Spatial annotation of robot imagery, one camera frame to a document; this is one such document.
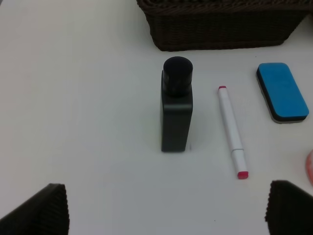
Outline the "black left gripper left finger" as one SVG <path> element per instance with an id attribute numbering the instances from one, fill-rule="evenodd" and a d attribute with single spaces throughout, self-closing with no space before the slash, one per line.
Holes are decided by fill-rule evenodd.
<path id="1" fill-rule="evenodd" d="M 0 219 L 2 235 L 67 235 L 69 210 L 64 184 L 48 184 Z"/>

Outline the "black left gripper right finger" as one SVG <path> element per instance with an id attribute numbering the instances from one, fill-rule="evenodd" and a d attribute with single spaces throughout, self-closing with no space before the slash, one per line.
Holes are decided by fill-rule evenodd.
<path id="1" fill-rule="evenodd" d="M 289 181 L 272 181 L 265 221 L 271 235 L 311 235 L 313 196 Z"/>

